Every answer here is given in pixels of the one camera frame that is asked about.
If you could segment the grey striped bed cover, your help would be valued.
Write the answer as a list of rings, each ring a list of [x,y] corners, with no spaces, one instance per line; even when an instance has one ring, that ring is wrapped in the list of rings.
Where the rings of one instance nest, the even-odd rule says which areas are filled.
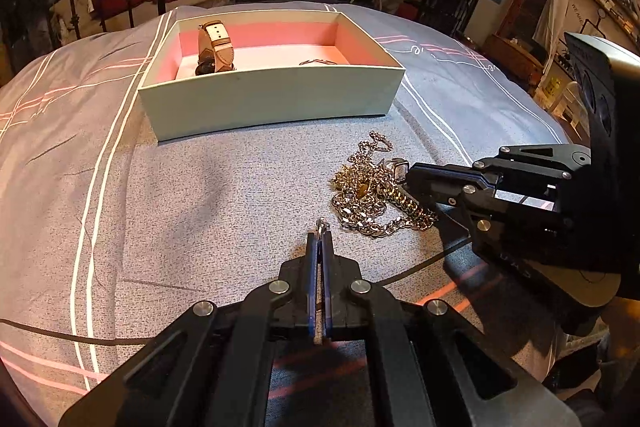
[[[201,299],[242,299],[331,218],[329,182],[371,131],[397,156],[464,165],[565,133],[484,58],[357,5],[341,12],[406,75],[387,115],[158,143],[137,90],[180,8],[82,39],[1,90],[1,358],[50,426]]]

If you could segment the thin rose gold bangle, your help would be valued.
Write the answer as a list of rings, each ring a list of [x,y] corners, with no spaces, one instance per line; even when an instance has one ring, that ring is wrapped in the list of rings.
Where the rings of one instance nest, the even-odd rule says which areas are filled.
[[[338,65],[337,62],[327,60],[326,58],[311,58],[299,63],[299,66],[306,65]]]

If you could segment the white box pink interior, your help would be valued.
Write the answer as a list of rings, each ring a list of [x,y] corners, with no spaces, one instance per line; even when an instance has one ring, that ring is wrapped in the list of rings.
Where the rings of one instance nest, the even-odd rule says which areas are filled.
[[[231,72],[197,76],[198,28],[221,20]],[[306,65],[326,58],[338,65]],[[177,20],[138,89],[156,139],[261,124],[383,116],[405,69],[342,12],[249,10]]]

